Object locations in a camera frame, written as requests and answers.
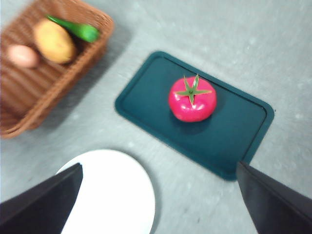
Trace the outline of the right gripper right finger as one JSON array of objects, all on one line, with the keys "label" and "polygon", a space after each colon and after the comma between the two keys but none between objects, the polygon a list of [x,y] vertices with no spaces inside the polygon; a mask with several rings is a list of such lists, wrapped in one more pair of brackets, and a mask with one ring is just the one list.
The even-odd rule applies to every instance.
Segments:
[{"label": "right gripper right finger", "polygon": [[310,234],[312,200],[240,161],[236,177],[259,234]]}]

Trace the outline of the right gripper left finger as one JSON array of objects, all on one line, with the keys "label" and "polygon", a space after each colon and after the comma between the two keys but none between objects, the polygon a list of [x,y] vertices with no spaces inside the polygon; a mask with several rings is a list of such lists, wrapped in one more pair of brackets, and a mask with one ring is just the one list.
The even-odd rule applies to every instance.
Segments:
[{"label": "right gripper left finger", "polygon": [[83,179],[79,163],[0,204],[2,234],[59,234]]}]

